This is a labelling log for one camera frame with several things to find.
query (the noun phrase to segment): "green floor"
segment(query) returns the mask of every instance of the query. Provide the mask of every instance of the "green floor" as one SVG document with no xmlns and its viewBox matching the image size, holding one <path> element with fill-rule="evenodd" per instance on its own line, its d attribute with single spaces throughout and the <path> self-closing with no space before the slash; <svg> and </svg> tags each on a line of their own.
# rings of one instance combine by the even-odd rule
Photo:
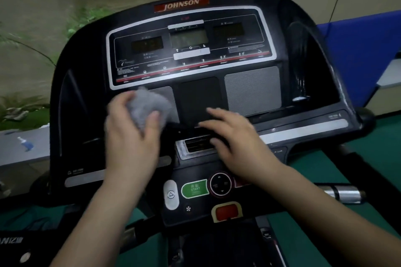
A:
<svg viewBox="0 0 401 267">
<path fill-rule="evenodd" d="M 401 115 L 380 119 L 377 128 L 369 136 L 349 143 L 350 148 L 362 155 L 367 162 L 399 189 L 401 189 L 400 145 Z M 299 156 L 291 165 L 313 182 L 347 182 L 346 178 L 321 151 Z M 351 208 L 369 221 L 396 235 L 394 230 L 371 205 L 363 204 Z M 0 230 L 22 229 L 31 222 L 32 218 L 44 216 L 50 216 L 53 220 L 53 226 L 56 226 L 62 216 L 63 207 L 52 209 L 33 207 L 32 213 L 27 214 L 7 228 L 5 227 L 5 221 L 23 211 L 24 209 L 21 208 L 0 214 Z M 142 213 L 135 210 L 131 221 L 142 217 Z M 269 219 L 289 266 L 329 266 L 288 213 L 273 214 L 269 216 Z M 167 266 L 166 244 L 163 237 L 160 234 L 156 235 L 147 243 L 120 255 L 117 266 Z"/>
</svg>

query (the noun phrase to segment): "person's left hand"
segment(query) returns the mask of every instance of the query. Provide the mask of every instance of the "person's left hand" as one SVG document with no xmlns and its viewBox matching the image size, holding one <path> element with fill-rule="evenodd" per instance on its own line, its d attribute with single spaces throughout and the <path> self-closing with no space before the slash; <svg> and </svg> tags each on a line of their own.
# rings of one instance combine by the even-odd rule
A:
<svg viewBox="0 0 401 267">
<path fill-rule="evenodd" d="M 148 116 L 142 135 L 126 107 L 134 96 L 134 91 L 121 93 L 108 105 L 104 184 L 115 187 L 135 185 L 144 189 L 156 169 L 159 157 L 159 112 L 154 111 Z"/>
</svg>

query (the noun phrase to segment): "treadmill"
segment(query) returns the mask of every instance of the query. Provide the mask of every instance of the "treadmill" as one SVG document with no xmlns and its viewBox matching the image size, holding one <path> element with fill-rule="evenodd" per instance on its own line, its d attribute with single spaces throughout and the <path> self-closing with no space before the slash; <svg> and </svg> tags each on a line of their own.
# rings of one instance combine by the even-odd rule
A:
<svg viewBox="0 0 401 267">
<path fill-rule="evenodd" d="M 323 148 L 353 185 L 320 187 L 345 204 L 367 195 L 398 226 L 382 197 L 398 190 L 341 146 L 372 131 L 374 116 L 353 108 L 305 11 L 291 0 L 163 0 L 84 26 L 58 60 L 47 194 L 52 205 L 81 204 L 69 229 L 103 180 L 106 106 L 140 86 L 165 96 L 173 110 L 139 204 L 147 218 L 127 227 L 121 252 L 162 232 L 173 266 L 198 266 L 207 253 L 216 265 L 287 266 L 266 217 L 283 208 L 219 160 L 209 144 L 213 134 L 197 126 L 210 119 L 206 107 L 247 117 L 283 163 L 290 154 Z M 336 264 L 333 252 L 304 230 Z M 238 257 L 243 251 L 248 255 Z"/>
</svg>

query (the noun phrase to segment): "speaker grille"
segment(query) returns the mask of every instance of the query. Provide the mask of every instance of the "speaker grille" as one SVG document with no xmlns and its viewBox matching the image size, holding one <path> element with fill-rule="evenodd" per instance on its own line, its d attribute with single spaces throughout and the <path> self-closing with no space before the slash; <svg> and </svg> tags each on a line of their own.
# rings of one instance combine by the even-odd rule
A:
<svg viewBox="0 0 401 267">
<path fill-rule="evenodd" d="M 230 111 L 250 116 L 281 107 L 278 67 L 228 74 L 224 82 Z"/>
<path fill-rule="evenodd" d="M 151 89 L 149 91 L 163 95 L 165 98 L 168 99 L 168 101 L 173 105 L 169 120 L 179 123 L 180 119 L 178 118 L 177 105 L 176 105 L 175 99 L 174 99 L 173 88 L 167 86 L 167 87 Z"/>
</svg>

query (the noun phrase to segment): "lcd display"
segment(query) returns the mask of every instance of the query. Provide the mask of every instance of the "lcd display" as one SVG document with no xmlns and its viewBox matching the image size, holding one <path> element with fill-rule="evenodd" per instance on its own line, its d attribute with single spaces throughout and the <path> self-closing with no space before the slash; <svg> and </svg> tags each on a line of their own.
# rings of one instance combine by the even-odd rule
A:
<svg viewBox="0 0 401 267">
<path fill-rule="evenodd" d="M 207 35 L 205 29 L 195 29 L 171 33 L 171 45 L 174 49 L 182 47 L 194 47 L 202 43 L 207 43 Z"/>
<path fill-rule="evenodd" d="M 163 40 L 161 36 L 137 40 L 135 42 L 131 42 L 131 47 L 134 53 L 146 53 L 163 49 Z"/>
<path fill-rule="evenodd" d="M 220 39 L 237 37 L 245 34 L 242 23 L 232 23 L 230 25 L 218 25 L 213 27 L 214 36 Z"/>
</svg>

